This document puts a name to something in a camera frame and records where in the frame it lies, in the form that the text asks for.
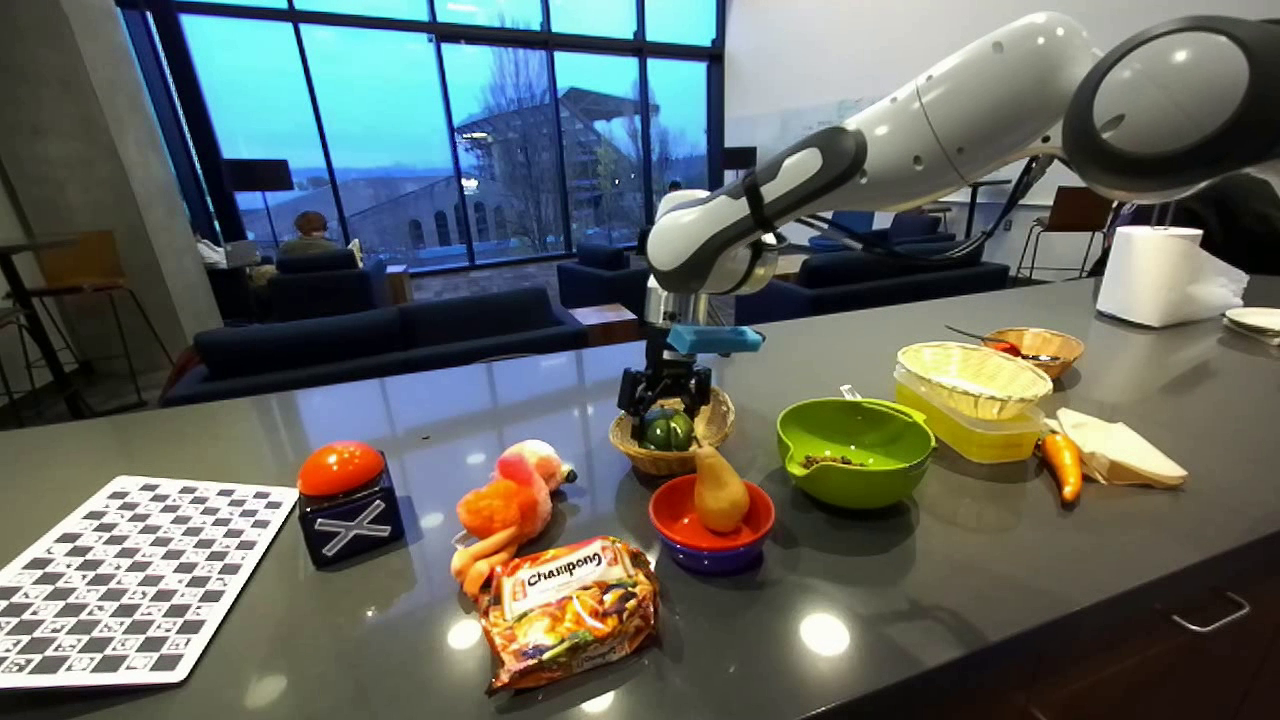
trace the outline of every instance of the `snack bag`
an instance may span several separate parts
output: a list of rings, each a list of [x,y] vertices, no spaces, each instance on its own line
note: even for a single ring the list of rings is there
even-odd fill
[[[655,634],[651,562],[618,535],[511,556],[478,607],[496,653],[494,687],[539,687]]]

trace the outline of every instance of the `wall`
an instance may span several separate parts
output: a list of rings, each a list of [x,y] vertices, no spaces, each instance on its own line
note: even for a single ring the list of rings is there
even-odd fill
[[[124,271],[170,347],[222,322],[112,0],[0,2],[0,158],[34,234],[115,230]],[[166,366],[140,321],[124,321],[140,360]],[[120,366],[109,314],[85,305],[67,309],[67,322],[95,366]]]
[[[728,0],[724,144],[785,147],[1024,11],[1069,11],[1102,47],[1171,16],[1280,16],[1278,0]]]

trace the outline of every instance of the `orange toy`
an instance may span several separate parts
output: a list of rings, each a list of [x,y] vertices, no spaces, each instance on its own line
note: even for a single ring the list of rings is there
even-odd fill
[[[551,492],[574,481],[574,462],[544,441],[522,441],[496,457],[483,487],[458,500],[458,518],[478,544],[451,551],[451,576],[479,596],[496,562],[515,556],[551,522]]]

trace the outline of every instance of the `bread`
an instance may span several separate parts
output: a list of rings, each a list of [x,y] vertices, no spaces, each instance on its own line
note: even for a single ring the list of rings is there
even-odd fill
[[[1086,475],[1102,483],[1183,487],[1190,481],[1190,466],[1180,466],[1127,424],[1107,424],[1073,408],[1059,408],[1058,424],[1080,445]]]

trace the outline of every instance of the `sky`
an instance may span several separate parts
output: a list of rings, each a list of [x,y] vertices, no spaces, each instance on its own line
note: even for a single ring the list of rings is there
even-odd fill
[[[295,0],[295,8],[345,8],[369,16],[417,16],[426,0]],[[439,0],[458,22],[538,22],[539,0]],[[659,40],[710,40],[717,0],[646,0]],[[566,32],[632,36],[632,0],[551,0]],[[225,155],[289,155],[319,167],[319,136],[305,92],[294,22],[184,16],[201,86]],[[448,167],[448,119],[433,36],[385,27],[305,22],[325,132],[339,167]],[[446,45],[448,99],[459,119],[483,110],[496,47]],[[637,59],[562,50],[562,86],[637,92]],[[659,124],[704,139],[704,68],[651,59]]]

